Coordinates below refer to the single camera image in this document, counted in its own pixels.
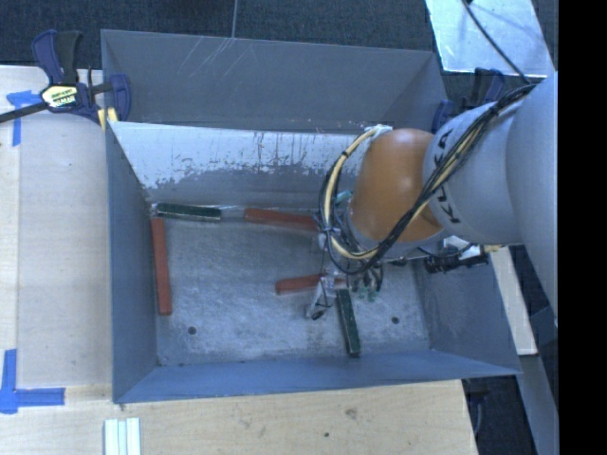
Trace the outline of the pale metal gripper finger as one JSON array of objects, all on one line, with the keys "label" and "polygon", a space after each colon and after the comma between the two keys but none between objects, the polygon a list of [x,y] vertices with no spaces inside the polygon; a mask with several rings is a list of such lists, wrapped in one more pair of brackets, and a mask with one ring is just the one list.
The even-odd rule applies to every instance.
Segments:
[{"label": "pale metal gripper finger", "polygon": [[305,307],[304,314],[307,319],[320,319],[335,302],[334,290],[318,282],[316,291],[310,304]]}]

